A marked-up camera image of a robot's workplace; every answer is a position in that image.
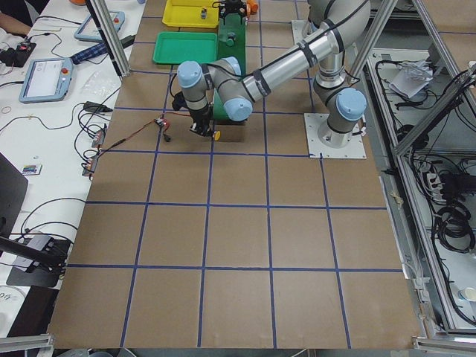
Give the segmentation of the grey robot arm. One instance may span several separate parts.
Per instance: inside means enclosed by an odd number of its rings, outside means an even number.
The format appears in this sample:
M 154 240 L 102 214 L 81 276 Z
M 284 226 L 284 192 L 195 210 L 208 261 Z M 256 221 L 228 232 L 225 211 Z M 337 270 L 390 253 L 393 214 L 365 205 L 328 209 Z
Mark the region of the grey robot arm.
M 217 140 L 219 134 L 210 126 L 213 110 L 208 91 L 217 92 L 229 119 L 241 122 L 249 118 L 258 100 L 317 66 L 315 92 L 330 111 L 327 126 L 335 134 L 351 132 L 361 115 L 352 116 L 341 107 L 341 95 L 350 90 L 344 83 L 343 53 L 365 29 L 370 9 L 369 1 L 310 1 L 308 23 L 311 33 L 250 74 L 241 74 L 235 57 L 202 64 L 183 62 L 177 71 L 181 90 L 174 96 L 173 108 L 188 110 L 193 119 L 191 132 Z

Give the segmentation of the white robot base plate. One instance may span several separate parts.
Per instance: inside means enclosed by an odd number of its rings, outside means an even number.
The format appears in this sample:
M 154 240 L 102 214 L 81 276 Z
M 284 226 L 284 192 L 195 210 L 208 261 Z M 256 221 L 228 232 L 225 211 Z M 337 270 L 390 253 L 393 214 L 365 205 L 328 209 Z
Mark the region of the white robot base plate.
M 310 158 L 357 159 L 367 158 L 360 128 L 355 123 L 352 132 L 333 132 L 328 126 L 327 113 L 303 115 Z

